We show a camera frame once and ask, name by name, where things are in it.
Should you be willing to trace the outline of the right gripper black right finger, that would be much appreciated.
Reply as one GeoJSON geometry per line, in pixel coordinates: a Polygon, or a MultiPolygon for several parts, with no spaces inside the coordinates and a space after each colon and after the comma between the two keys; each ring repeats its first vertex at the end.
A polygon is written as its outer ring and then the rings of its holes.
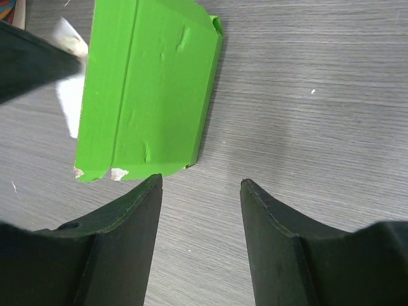
{"type": "Polygon", "coordinates": [[[257,305],[406,305],[407,223],[348,233],[275,199],[251,179],[240,203],[257,305]]]}

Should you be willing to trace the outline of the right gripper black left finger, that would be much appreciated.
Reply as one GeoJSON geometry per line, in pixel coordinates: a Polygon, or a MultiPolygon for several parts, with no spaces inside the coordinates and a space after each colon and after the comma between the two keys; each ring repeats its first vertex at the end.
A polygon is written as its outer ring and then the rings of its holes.
{"type": "Polygon", "coordinates": [[[57,229],[1,223],[2,305],[143,305],[163,179],[57,229]]]}

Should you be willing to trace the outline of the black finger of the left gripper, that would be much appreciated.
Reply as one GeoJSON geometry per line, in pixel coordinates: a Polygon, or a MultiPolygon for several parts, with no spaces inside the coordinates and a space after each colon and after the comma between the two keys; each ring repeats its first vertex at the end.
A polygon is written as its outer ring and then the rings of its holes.
{"type": "Polygon", "coordinates": [[[1,21],[1,103],[70,77],[80,68],[74,55],[1,21]]]}

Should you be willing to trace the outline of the small clear plastic bag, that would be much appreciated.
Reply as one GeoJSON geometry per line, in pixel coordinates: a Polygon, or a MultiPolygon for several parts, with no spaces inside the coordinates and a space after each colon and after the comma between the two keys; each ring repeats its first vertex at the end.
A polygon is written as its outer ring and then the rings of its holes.
{"type": "Polygon", "coordinates": [[[85,72],[89,53],[88,44],[65,19],[58,21],[52,39],[55,45],[80,60],[78,73],[56,83],[56,93],[61,106],[70,137],[78,137],[85,72]]]}

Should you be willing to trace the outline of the green paper box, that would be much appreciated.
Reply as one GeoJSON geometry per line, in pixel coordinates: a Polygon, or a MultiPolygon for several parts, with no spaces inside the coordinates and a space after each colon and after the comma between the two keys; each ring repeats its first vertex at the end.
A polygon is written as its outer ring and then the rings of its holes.
{"type": "Polygon", "coordinates": [[[92,182],[197,162],[224,31],[196,1],[96,1],[74,172],[92,182]]]}

